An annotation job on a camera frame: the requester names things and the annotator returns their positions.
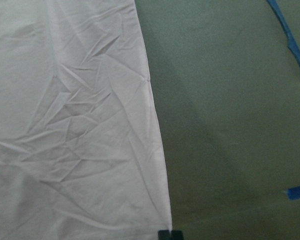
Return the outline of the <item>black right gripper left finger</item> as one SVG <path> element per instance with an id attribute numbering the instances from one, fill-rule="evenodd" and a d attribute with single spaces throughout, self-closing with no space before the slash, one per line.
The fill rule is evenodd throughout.
<path id="1" fill-rule="evenodd" d="M 158 240 L 171 240 L 171 233 L 169 230 L 159 230 Z"/>

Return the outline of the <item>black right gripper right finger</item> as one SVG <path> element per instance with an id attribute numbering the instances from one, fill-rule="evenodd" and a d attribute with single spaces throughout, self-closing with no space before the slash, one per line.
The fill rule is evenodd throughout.
<path id="1" fill-rule="evenodd" d="M 184 240 L 184 235 L 181 230 L 172 230 L 171 231 L 172 240 Z"/>

